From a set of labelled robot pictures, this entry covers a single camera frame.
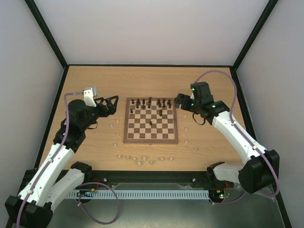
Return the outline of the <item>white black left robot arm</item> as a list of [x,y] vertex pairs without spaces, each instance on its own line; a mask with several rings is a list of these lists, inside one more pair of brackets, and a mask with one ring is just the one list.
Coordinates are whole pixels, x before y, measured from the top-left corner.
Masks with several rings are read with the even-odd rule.
[[18,195],[9,196],[5,202],[9,218],[18,228],[46,228],[55,209],[72,190],[102,185],[92,181],[92,166],[79,161],[62,178],[59,175],[86,138],[85,131],[98,118],[115,114],[118,100],[116,95],[104,99],[84,94],[82,100],[65,102],[66,117],[46,159]]

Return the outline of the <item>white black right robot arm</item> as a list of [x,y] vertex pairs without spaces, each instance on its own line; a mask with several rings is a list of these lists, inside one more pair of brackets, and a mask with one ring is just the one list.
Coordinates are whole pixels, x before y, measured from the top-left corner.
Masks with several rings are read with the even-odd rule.
[[214,101],[209,85],[199,82],[191,85],[192,94],[178,94],[175,107],[200,115],[204,121],[219,130],[239,154],[243,166],[215,163],[207,168],[207,180],[212,186],[222,181],[241,185],[253,194],[278,180],[279,155],[259,144],[238,123],[223,101]]

